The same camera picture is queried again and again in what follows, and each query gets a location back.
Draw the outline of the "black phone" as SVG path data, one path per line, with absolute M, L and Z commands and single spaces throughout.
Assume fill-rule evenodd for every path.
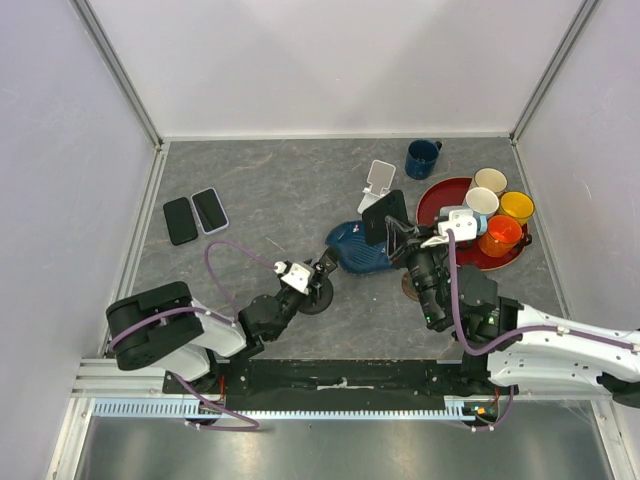
M 363 211 L 364 238 L 368 245 L 374 246 L 386 240 L 387 218 L 408 223 L 404 193 L 399 189 L 390 191 Z
M 166 227 L 170 242 L 179 246 L 198 237 L 198 231 L 189 200 L 180 197 L 163 205 Z

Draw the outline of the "purple case phone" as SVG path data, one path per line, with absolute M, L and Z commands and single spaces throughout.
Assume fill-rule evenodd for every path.
M 191 200 L 204 234 L 211 235 L 229 226 L 229 218 L 214 188 L 194 193 Z

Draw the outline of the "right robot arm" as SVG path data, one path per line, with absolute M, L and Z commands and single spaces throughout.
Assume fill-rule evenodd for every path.
M 638 331 L 586 325 L 501 296 L 477 267 L 457 263 L 457 243 L 477 234 L 470 210 L 455 210 L 434 227 L 387 216 L 385 229 L 389 257 L 407 270 L 427 327 L 452 328 L 463 348 L 457 377 L 465 391 L 595 391 L 638 407 Z

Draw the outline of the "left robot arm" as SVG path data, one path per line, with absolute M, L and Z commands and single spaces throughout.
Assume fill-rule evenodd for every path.
M 257 296 L 231 317 L 205 307 L 183 281 L 119 300 L 106 309 L 109 350 L 122 371 L 158 367 L 198 393 L 211 392 L 220 378 L 219 358 L 250 358 L 277 340 L 297 314 L 317 315 L 331 305 L 329 275 L 339 260 L 338 250 L 329 247 L 316 262 L 275 263 L 278 292 Z

